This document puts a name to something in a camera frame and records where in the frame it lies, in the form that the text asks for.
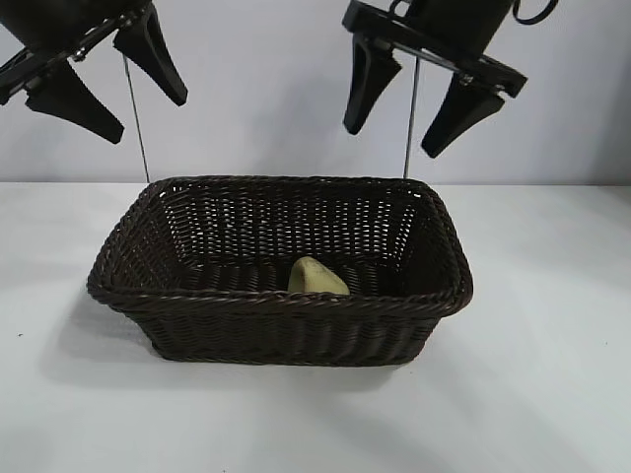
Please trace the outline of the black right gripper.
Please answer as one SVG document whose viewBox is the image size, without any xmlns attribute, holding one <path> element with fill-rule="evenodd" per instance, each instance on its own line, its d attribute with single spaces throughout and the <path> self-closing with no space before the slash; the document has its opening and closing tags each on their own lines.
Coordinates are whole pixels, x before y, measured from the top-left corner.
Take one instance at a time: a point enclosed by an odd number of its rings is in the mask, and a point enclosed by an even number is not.
<svg viewBox="0 0 631 473">
<path fill-rule="evenodd" d="M 507 15 L 511 1 L 412 1 L 406 13 L 352 1 L 343 27 L 352 37 L 352 77 L 343 125 L 357 135 L 377 100 L 401 70 L 393 48 L 423 57 L 486 87 L 516 97 L 526 76 L 484 54 Z M 437 158 L 469 128 L 499 112 L 505 101 L 495 92 L 453 77 L 445 99 L 421 141 Z"/>
</svg>

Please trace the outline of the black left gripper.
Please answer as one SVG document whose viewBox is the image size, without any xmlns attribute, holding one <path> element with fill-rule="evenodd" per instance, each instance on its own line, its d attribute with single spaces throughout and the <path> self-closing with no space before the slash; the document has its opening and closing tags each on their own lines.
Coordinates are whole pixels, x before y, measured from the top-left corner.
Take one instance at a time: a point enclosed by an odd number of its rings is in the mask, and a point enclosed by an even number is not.
<svg viewBox="0 0 631 473">
<path fill-rule="evenodd" d="M 1 3 L 1 25 L 23 48 L 1 66 L 1 103 L 16 87 L 52 58 L 79 48 L 94 28 L 113 27 L 133 12 L 118 31 L 114 47 L 142 69 L 176 105 L 186 103 L 188 89 L 178 73 L 152 1 L 28 1 Z M 26 84 L 26 106 L 35 112 L 74 123 L 112 144 L 124 126 L 92 94 L 66 61 Z"/>
</svg>

